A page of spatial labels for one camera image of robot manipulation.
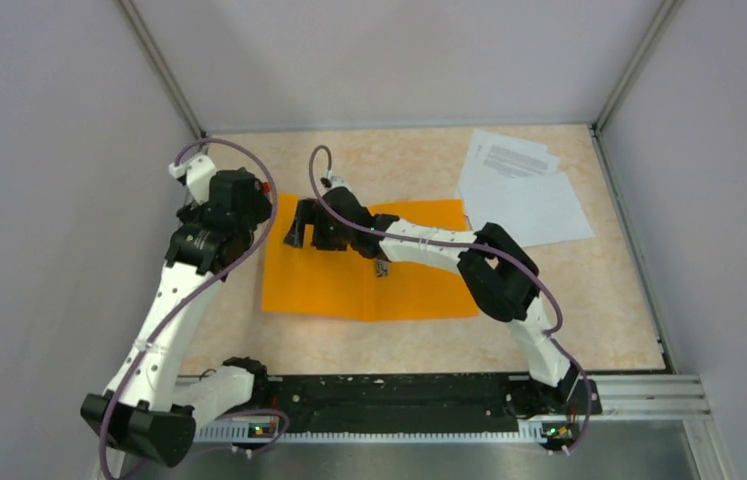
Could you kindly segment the orange clip file folder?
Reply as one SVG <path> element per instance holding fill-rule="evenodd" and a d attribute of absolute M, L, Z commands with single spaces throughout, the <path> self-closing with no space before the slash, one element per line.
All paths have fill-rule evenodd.
<path fill-rule="evenodd" d="M 415 263 L 376 265 L 356 252 L 284 243 L 299 197 L 281 193 L 265 247 L 261 310 L 365 322 L 467 318 L 478 314 L 456 274 Z"/>

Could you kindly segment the white paper sheets stack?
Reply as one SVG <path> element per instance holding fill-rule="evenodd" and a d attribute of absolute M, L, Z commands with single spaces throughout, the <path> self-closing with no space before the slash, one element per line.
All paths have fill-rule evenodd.
<path fill-rule="evenodd" d="M 473 228 L 495 223 L 523 247 L 593 238 L 559 165 L 544 144 L 476 129 L 455 195 Z"/>

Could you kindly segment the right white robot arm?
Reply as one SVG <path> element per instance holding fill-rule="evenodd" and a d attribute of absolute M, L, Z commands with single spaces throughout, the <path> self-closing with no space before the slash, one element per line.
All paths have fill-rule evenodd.
<path fill-rule="evenodd" d="M 298 201 L 285 244 L 300 248 L 313 229 L 318 250 L 351 249 L 365 259 L 412 263 L 459 276 L 478 309 L 505 324 L 528 363 L 538 404 L 561 412 L 576 397 L 581 369 L 555 340 L 563 325 L 559 301 L 540 280 L 536 263 L 495 223 L 477 231 L 414 224 L 400 216 L 372 213 L 351 187 L 328 174 L 325 191 Z"/>

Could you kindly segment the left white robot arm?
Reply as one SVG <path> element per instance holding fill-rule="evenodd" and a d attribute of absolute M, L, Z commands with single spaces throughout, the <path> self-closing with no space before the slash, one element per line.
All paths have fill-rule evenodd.
<path fill-rule="evenodd" d="M 177 213 L 153 303 L 117 373 L 80 409 L 99 437 L 108 479 L 122 475 L 110 455 L 174 467 L 201 428 L 237 406 L 257 413 L 270 397 L 267 383 L 241 366 L 223 365 L 187 386 L 178 376 L 212 299 L 268 236 L 276 216 L 272 179 L 245 168 L 221 170 L 205 154 L 177 160 L 169 172 L 192 199 Z"/>

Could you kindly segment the silver metal folder clip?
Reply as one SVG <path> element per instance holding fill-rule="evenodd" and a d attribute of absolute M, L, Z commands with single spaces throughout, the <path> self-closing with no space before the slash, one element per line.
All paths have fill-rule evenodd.
<path fill-rule="evenodd" d="M 384 260 L 376 260 L 374 262 L 374 270 L 376 278 L 386 278 L 389 275 L 390 263 Z"/>

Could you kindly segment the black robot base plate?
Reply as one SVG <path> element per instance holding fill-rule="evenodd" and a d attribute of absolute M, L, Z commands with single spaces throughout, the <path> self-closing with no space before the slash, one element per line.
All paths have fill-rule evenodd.
<path fill-rule="evenodd" d="M 538 416 L 602 411 L 595 382 L 574 372 L 550 387 L 520 372 L 270 376 L 249 357 L 223 364 L 255 376 L 244 409 L 285 413 L 293 434 L 513 432 Z"/>

